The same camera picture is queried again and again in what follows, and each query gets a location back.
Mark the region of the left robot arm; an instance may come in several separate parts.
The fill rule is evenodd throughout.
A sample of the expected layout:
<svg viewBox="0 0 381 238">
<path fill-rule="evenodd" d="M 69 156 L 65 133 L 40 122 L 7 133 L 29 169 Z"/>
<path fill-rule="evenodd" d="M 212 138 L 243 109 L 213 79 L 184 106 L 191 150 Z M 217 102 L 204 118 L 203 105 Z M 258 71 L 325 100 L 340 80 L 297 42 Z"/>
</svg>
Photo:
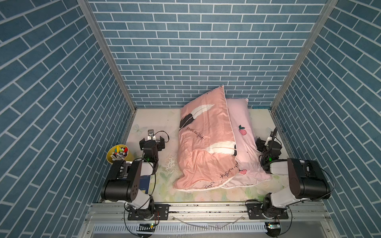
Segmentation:
<svg viewBox="0 0 381 238">
<path fill-rule="evenodd" d="M 126 145 L 112 147 L 106 159 L 111 168 L 102 185 L 101 201 L 123 202 L 129 220 L 151 220 L 160 216 L 160 209 L 155 207 L 152 194 L 140 190 L 142 177 L 156 176 L 158 169 L 158 152 L 165 148 L 167 141 L 154 135 L 139 142 L 143 152 L 140 158 L 129 160 L 132 155 Z"/>
</svg>

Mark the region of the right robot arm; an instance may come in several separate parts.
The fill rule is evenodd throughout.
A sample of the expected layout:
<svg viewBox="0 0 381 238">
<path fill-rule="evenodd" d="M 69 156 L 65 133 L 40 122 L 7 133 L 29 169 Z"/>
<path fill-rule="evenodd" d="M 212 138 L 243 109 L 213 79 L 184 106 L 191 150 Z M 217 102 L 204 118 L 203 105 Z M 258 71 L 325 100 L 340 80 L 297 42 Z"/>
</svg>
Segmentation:
<svg viewBox="0 0 381 238">
<path fill-rule="evenodd" d="M 300 202 L 330 198 L 335 185 L 328 184 L 324 170 L 316 161 L 281 159 L 282 145 L 275 136 L 266 141 L 258 138 L 256 146 L 261 153 L 259 162 L 262 169 L 267 174 L 287 176 L 289 181 L 287 187 L 265 196 L 261 207 L 264 217 L 282 216 L 289 206 Z"/>
</svg>

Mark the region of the light pink strawberry pillow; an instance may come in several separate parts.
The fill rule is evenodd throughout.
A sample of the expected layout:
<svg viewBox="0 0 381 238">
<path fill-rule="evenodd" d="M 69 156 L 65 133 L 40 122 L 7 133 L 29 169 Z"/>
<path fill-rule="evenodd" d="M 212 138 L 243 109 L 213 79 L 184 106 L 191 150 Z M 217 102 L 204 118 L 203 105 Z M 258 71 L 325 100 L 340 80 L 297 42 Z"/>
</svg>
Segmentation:
<svg viewBox="0 0 381 238">
<path fill-rule="evenodd" d="M 236 140 L 238 173 L 223 188 L 254 186 L 271 180 L 260 165 L 260 152 L 248 109 L 248 99 L 227 99 L 227 107 Z"/>
</svg>

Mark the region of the salmon pink feather pillow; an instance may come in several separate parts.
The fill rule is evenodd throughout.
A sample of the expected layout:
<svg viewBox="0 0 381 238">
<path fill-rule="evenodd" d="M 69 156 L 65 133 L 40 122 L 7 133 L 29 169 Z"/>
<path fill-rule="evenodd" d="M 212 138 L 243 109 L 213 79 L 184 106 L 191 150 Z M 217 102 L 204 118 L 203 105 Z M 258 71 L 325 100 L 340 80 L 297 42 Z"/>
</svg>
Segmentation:
<svg viewBox="0 0 381 238">
<path fill-rule="evenodd" d="M 210 190 L 227 184 L 239 170 L 236 140 L 224 86 L 197 97 L 181 108 L 178 166 L 174 188 Z"/>
</svg>

